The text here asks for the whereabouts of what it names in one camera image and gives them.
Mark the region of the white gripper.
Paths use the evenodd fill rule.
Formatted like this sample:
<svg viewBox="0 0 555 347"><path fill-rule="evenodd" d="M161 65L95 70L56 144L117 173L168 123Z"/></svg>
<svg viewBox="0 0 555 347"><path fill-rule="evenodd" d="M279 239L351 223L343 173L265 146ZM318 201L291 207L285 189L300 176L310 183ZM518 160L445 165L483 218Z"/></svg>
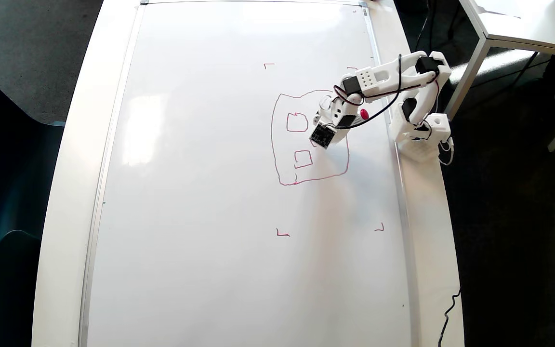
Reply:
<svg viewBox="0 0 555 347"><path fill-rule="evenodd" d="M319 109L314 116L315 129L321 126L330 127L334 131L331 145L346 138L350 127L357 126L370 119L367 110L361 108L364 103L362 96L324 96L319 102Z"/></svg>

